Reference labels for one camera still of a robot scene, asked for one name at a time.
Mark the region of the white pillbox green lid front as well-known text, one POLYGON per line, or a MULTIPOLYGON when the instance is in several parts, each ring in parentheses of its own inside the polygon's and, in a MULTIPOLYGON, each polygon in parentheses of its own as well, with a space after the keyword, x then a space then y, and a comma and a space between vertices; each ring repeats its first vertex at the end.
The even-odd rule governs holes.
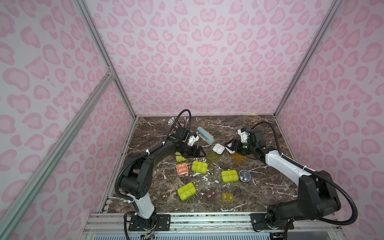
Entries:
POLYGON ((197 190, 193 183, 188 183, 177 190, 181 201, 185 201, 188 198, 196 194, 197 190))

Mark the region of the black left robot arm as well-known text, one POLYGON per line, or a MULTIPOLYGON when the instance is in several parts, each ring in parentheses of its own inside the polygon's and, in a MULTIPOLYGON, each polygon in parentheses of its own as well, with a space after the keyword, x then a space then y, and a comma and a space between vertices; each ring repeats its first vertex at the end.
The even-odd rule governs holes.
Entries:
POLYGON ((175 137, 167 139, 155 147, 138 155, 128 155, 124 166, 115 181, 115 193, 133 203, 136 215, 144 220, 156 214, 149 190, 153 180, 154 167, 165 157, 180 153, 185 159, 204 158, 204 149, 196 144, 189 146, 175 137))

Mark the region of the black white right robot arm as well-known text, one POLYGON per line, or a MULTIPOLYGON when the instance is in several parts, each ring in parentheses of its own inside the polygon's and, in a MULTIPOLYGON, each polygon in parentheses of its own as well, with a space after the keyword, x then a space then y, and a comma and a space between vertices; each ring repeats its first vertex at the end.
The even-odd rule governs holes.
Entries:
POLYGON ((295 200, 269 206, 265 220, 268 226, 278 228, 291 219, 317 220, 341 209, 330 174, 305 170, 304 166, 289 159, 277 148, 266 145, 259 130, 240 129, 238 134, 240 138, 225 143, 226 148, 242 156, 255 157, 278 170, 298 187, 295 200))

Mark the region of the white pillbox green lid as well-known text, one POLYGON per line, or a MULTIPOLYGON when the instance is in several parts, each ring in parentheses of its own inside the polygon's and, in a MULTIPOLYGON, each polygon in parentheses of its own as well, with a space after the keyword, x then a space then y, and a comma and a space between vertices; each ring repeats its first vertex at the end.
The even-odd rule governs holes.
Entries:
POLYGON ((216 163, 224 152, 225 147, 221 144, 215 144, 212 151, 207 154, 207 161, 216 163))
POLYGON ((207 170, 208 170, 208 164, 203 163, 203 162, 199 162, 199 161, 194 161, 191 169, 195 173, 206 174, 207 170))
POLYGON ((228 170, 221 172, 222 180, 224 183, 233 183, 239 180, 239 176, 236 170, 228 170))
POLYGON ((188 183, 177 190, 181 201, 185 201, 188 198, 196 194, 197 190, 193 183, 188 183))
POLYGON ((175 159, 178 163, 184 162, 186 159, 181 155, 181 153, 176 152, 175 153, 175 159))

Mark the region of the small yellow pillbox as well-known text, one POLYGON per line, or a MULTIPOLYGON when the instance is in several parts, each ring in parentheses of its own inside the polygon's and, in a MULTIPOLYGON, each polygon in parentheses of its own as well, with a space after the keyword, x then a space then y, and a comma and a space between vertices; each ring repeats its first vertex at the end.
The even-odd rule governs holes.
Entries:
POLYGON ((231 193, 222 193, 222 201, 225 203, 232 203, 234 201, 234 195, 231 193))

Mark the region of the orange square pillbox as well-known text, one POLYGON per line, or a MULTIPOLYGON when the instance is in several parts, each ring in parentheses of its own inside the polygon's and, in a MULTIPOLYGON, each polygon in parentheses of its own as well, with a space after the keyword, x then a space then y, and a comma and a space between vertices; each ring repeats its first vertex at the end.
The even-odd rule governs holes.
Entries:
POLYGON ((188 167, 187 163, 182 163, 182 164, 176 165, 176 169, 177 169, 178 176, 186 175, 189 173, 189 167, 188 167))

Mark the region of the white pillbox yellow lid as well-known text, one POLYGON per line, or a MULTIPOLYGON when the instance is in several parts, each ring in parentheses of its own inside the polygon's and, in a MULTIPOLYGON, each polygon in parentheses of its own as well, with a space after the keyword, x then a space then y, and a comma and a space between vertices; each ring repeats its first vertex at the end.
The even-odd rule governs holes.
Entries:
POLYGON ((237 162, 238 164, 241 164, 245 159, 247 158, 246 156, 243 156, 239 153, 230 153, 232 155, 232 158, 237 162))

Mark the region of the white pillbox green lid back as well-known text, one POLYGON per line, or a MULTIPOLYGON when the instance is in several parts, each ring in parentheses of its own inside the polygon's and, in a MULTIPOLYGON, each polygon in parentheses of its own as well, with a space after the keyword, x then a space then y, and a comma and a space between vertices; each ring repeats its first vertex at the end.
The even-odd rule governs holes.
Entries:
POLYGON ((215 144, 212 151, 207 154, 207 161, 216 163, 224 152, 225 147, 221 144, 215 144))

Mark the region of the small dark red pillbox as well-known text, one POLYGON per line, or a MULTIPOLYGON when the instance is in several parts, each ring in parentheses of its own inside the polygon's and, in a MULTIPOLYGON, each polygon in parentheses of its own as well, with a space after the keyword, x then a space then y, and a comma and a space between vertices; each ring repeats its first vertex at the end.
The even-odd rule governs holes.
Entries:
POLYGON ((211 202, 218 196, 218 192, 215 189, 211 189, 208 192, 206 192, 205 196, 207 201, 211 202))

